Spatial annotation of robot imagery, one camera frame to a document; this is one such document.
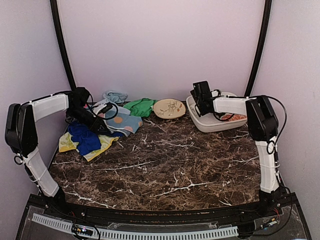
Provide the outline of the orange bunny pattern towel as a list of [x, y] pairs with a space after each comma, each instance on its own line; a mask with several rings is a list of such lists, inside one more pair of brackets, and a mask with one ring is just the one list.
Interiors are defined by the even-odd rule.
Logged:
[[247, 117], [245, 115], [241, 114], [230, 114], [226, 113], [220, 117], [221, 121], [227, 121], [227, 122], [232, 122], [232, 121], [240, 121], [240, 120], [247, 120]]

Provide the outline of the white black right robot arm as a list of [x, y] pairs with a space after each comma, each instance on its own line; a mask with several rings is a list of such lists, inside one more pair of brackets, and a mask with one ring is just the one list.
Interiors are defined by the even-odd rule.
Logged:
[[246, 116], [248, 133], [255, 141], [260, 165], [259, 202], [255, 205], [255, 213], [260, 217], [266, 217], [275, 208], [281, 184], [277, 142], [282, 131], [278, 130], [279, 121], [270, 102], [273, 97], [212, 96], [211, 92], [196, 93], [195, 90], [190, 93], [199, 117], [208, 113]]

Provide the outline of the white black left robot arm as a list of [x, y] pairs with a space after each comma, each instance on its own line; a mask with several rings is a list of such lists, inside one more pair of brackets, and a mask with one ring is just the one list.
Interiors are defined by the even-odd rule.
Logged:
[[68, 118], [77, 120], [88, 130], [98, 135], [110, 136], [112, 133], [105, 124], [106, 119], [96, 114], [88, 106], [90, 92], [85, 87], [71, 91], [60, 91], [25, 103], [13, 103], [7, 112], [5, 142], [10, 146], [17, 165], [24, 165], [30, 180], [39, 191], [53, 199], [51, 210], [60, 218], [67, 218], [70, 206], [64, 202], [65, 193], [52, 178], [38, 149], [36, 122], [58, 112], [66, 112]]

